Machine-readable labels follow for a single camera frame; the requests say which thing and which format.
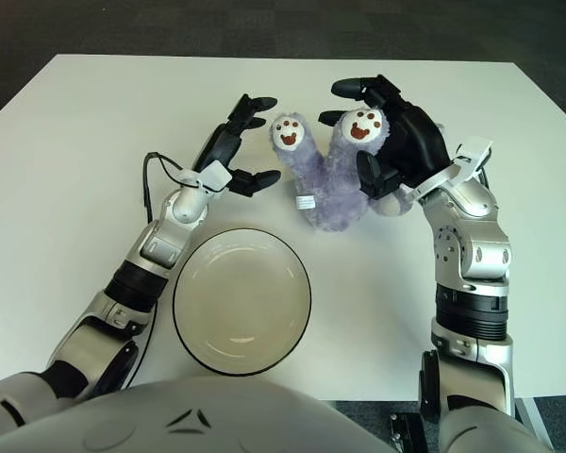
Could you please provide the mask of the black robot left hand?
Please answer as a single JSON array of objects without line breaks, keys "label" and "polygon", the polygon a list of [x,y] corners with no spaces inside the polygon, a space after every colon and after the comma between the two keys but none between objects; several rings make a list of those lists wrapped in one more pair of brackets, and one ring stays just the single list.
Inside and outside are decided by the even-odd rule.
[{"label": "black robot left hand", "polygon": [[281,172],[278,170],[268,170],[252,175],[241,169],[231,170],[229,163],[241,147],[243,131],[266,124],[265,119],[256,117],[255,114],[272,109],[276,104],[277,99],[273,97],[251,98],[248,94],[243,94],[228,115],[227,122],[218,125],[208,138],[193,164],[193,171],[200,173],[213,161],[218,160],[232,176],[225,187],[233,193],[246,197],[252,197],[254,193],[274,185],[281,177]]}]

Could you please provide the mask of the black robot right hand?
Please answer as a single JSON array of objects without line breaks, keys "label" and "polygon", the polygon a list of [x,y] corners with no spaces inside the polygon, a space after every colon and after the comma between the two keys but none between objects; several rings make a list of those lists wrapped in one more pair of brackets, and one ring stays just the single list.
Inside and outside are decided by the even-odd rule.
[{"label": "black robot right hand", "polygon": [[327,155],[310,134],[301,141],[308,163],[291,164],[296,196],[312,197],[318,213],[362,213],[388,195],[404,205],[402,185],[414,189],[451,164],[437,125],[386,77],[339,80],[331,92],[366,107],[319,115],[333,128]]}]

